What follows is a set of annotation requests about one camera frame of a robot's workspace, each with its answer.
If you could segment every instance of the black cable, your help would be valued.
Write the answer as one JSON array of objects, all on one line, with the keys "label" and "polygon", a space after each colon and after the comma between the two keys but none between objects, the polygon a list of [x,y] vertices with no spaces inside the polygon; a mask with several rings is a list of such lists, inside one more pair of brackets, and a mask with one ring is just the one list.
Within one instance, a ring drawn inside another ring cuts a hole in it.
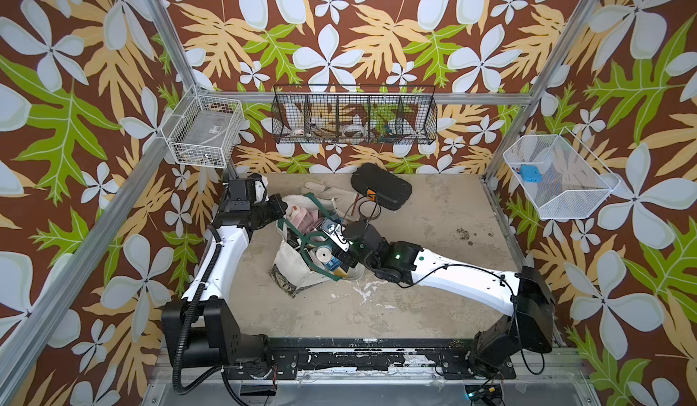
[{"label": "black cable", "polygon": [[[376,210],[378,207],[380,207],[380,211],[378,212],[378,215],[382,214],[382,212],[383,212],[383,208],[382,208],[381,206],[379,206],[377,200],[371,201],[371,202],[374,203],[375,206],[373,206],[373,211],[370,213],[370,217],[363,216],[363,217],[365,217],[365,222],[366,222],[366,224],[370,223],[371,221],[373,221],[373,220],[375,219],[375,210]],[[358,206],[358,213],[359,213],[360,215],[363,215],[363,214],[361,213],[361,211],[360,211],[360,208],[363,206],[363,204],[365,204],[365,202],[361,203],[361,204]]]},{"label": "black cable", "polygon": [[222,250],[222,245],[220,244],[221,239],[217,230],[215,229],[215,227],[213,227],[213,225],[209,225],[208,229],[211,231],[211,234],[215,239],[215,250],[213,251],[211,261],[205,268],[204,275],[201,276],[199,286],[196,288],[194,297],[192,298],[191,303],[189,304],[189,307],[186,310],[186,314],[184,315],[184,321],[182,323],[181,332],[179,333],[179,341],[177,341],[176,350],[174,352],[174,362],[172,363],[172,386],[174,387],[174,392],[176,392],[179,395],[185,395],[190,393],[192,389],[196,388],[205,379],[210,377],[210,375],[212,375],[220,369],[219,366],[207,369],[207,371],[204,372],[204,374],[200,375],[194,382],[192,382],[188,386],[184,386],[181,383],[181,369],[184,358],[184,350],[187,346],[189,333],[191,333],[191,324],[194,321],[194,317],[197,317],[198,315],[197,309],[199,306],[199,301],[201,300],[201,296],[204,294],[205,283],[208,281],[208,277],[211,275],[211,272],[215,267],[215,263],[217,262],[218,256],[220,255],[220,251]]},{"label": "black cable", "polygon": [[222,376],[222,384],[225,385],[227,393],[230,394],[235,403],[237,403],[239,406],[249,406],[247,403],[243,402],[242,399],[237,396],[237,394],[235,394],[235,391],[232,390],[232,386],[230,386],[230,382],[228,382],[225,375]]},{"label": "black cable", "polygon": [[[414,282],[410,285],[402,286],[402,284],[400,284],[400,283],[397,283],[397,285],[400,288],[411,288],[414,285],[418,285],[419,282],[421,282],[422,280],[431,276],[431,274],[435,273],[436,271],[439,271],[440,269],[447,269],[448,267],[467,267],[470,269],[479,270],[479,271],[483,271],[484,273],[491,274],[492,276],[494,276],[495,278],[500,280],[501,283],[504,283],[508,287],[508,289],[511,292],[511,296],[515,296],[515,294],[513,293],[513,288],[511,288],[509,283],[505,279],[503,279],[501,276],[499,276],[495,273],[492,273],[491,271],[488,271],[487,269],[483,269],[481,267],[477,267],[476,265],[469,265],[469,264],[443,264],[443,265],[440,265],[439,267],[436,267],[435,269],[429,271],[428,273],[426,273],[426,276],[423,276],[423,278],[417,280],[416,282]],[[521,356],[523,357],[523,362],[525,363],[525,367],[527,368],[527,371],[530,371],[533,375],[539,376],[542,374],[543,371],[545,371],[545,365],[546,365],[545,364],[545,355],[543,353],[540,353],[540,356],[542,356],[542,368],[538,372],[533,371],[530,368],[530,366],[527,365],[527,360],[525,359],[525,354],[523,353],[523,342],[521,341],[520,327],[518,325],[518,299],[516,299],[515,302],[513,303],[513,318],[514,318],[514,321],[516,323],[516,336],[518,337],[518,348],[521,350]]]}]

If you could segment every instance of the floral wallpaper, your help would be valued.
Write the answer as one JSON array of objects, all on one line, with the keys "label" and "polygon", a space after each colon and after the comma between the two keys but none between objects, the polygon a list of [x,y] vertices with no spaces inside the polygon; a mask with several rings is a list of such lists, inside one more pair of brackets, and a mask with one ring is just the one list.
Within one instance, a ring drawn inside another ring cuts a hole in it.
[{"label": "floral wallpaper", "polygon": [[[179,101],[144,0],[0,0],[0,348]],[[220,194],[162,162],[13,404],[139,404]]]},{"label": "floral wallpaper", "polygon": [[510,170],[492,180],[606,405],[697,402],[694,20],[693,0],[602,0],[527,122],[622,178],[590,218],[541,221]]},{"label": "floral wallpaper", "polygon": [[[526,93],[578,0],[163,0],[200,87],[361,85]],[[517,106],[439,106],[432,145],[277,145],[246,104],[235,163],[256,172],[482,173]],[[384,115],[388,119],[395,114]]]}]

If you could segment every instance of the white plastic bag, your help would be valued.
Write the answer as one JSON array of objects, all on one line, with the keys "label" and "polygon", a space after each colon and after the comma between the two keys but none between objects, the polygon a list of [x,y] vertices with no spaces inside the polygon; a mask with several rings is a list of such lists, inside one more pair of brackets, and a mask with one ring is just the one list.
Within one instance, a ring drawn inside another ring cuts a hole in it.
[{"label": "white plastic bag", "polygon": [[331,280],[310,270],[301,254],[285,241],[278,248],[270,274],[274,282],[291,297],[311,286]]}]

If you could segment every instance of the concrete floor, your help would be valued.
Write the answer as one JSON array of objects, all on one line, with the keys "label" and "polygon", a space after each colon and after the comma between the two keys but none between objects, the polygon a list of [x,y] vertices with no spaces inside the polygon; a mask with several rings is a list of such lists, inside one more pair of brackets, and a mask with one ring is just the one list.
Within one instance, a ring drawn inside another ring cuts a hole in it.
[{"label": "concrete floor", "polygon": [[[300,193],[307,181],[351,189],[351,175],[269,174],[269,193]],[[437,254],[497,270],[516,270],[476,175],[400,175],[413,193],[373,221],[388,241],[404,240]],[[288,337],[472,338],[501,314],[436,288],[403,290],[370,271],[357,281],[325,282],[291,298],[269,270],[281,242],[274,226],[254,233],[240,260],[231,308],[244,333]]]}]

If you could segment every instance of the green strap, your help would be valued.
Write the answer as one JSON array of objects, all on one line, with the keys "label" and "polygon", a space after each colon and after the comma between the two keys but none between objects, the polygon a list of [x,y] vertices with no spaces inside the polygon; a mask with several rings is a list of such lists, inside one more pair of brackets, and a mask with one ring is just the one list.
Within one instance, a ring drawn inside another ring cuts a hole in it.
[{"label": "green strap", "polygon": [[[319,274],[323,274],[324,276],[326,276],[327,278],[332,279],[332,280],[341,280],[342,279],[340,276],[336,276],[335,274],[331,274],[330,272],[325,271],[325,270],[319,268],[318,266],[316,266],[315,263],[312,262],[312,259],[310,259],[309,254],[307,253],[307,249],[305,248],[305,246],[308,244],[308,242],[310,241],[310,239],[312,237],[326,237],[326,234],[324,232],[317,231],[317,232],[313,232],[313,233],[310,233],[307,235],[303,235],[298,230],[298,228],[294,227],[292,225],[292,223],[286,218],[282,218],[282,219],[278,220],[279,228],[282,228],[283,222],[285,222],[285,224],[290,228],[290,230],[292,230],[297,236],[299,236],[301,238],[301,247],[298,251],[301,254],[302,260],[305,262],[305,264],[309,267],[310,270],[315,271]],[[329,246],[329,243],[328,242],[318,243],[318,246]]]},{"label": "green strap", "polygon": [[317,208],[319,209],[319,212],[321,212],[322,214],[324,214],[324,217],[326,217],[326,218],[328,218],[328,219],[329,219],[330,217],[332,217],[332,215],[329,214],[329,211],[327,211],[327,209],[326,209],[324,206],[322,206],[322,203],[321,203],[320,201],[317,200],[317,198],[314,196],[313,193],[307,193],[307,194],[305,194],[305,196],[306,196],[310,201],[312,201],[315,205],[317,205]]}]

